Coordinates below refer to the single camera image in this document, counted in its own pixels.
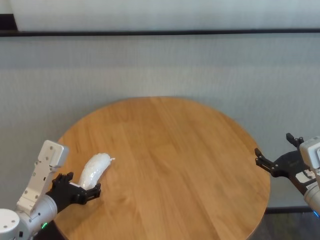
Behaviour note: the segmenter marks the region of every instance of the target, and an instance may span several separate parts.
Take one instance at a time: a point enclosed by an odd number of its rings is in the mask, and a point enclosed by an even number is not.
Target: gray wall
[[[285,133],[320,135],[319,53],[320,34],[1,38],[1,207],[15,206],[45,139],[130,97],[209,104],[275,159],[292,149]],[[269,206],[302,204],[273,181]]]

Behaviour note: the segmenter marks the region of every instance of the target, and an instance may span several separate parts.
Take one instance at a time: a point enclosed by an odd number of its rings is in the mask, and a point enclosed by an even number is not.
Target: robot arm
[[[320,213],[320,137],[304,141],[302,137],[294,138],[287,133],[286,139],[296,147],[295,151],[285,153],[272,162],[256,148],[255,164],[275,178],[288,178],[304,196],[306,203]]]
[[[68,148],[46,140],[39,153],[30,181],[17,202],[16,210],[0,209],[0,240],[28,240],[71,204],[86,204],[100,196],[101,185],[85,190],[70,182],[73,173],[54,172],[67,157]],[[52,181],[52,188],[45,193]]]

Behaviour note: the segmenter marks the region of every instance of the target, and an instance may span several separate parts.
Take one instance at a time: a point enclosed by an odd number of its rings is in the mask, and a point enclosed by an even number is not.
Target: round wooden table
[[[115,158],[99,180],[100,198],[55,219],[70,240],[244,240],[267,206],[270,178],[255,164],[255,141],[191,100],[116,102],[59,142],[70,150],[60,172],[74,172],[74,183],[93,155]]]

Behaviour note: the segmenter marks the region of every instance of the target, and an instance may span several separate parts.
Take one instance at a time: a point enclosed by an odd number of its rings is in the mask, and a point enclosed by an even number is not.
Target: green indicator light
[[[48,223],[45,222],[45,223],[42,225],[41,229],[44,229],[47,225],[48,225]]]

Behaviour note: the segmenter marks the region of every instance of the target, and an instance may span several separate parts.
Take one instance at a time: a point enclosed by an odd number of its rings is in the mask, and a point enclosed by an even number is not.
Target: white wall
[[[0,14],[12,14],[10,0],[0,0]]]
[[[319,28],[319,0],[10,0],[21,31]]]
[[[320,134],[319,52],[320,34],[1,38],[0,205],[14,207],[45,139],[130,97],[208,104],[275,160],[292,150],[287,132]],[[272,185],[269,206],[303,203],[288,181]]]

